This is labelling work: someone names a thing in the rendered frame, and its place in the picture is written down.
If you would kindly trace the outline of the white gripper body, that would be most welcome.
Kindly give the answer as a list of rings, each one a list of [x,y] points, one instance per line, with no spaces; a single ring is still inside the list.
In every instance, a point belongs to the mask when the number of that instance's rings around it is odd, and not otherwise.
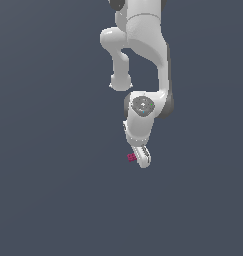
[[[141,168],[147,168],[151,163],[151,155],[145,145],[139,147],[132,146],[133,152],[136,156],[137,163]]]

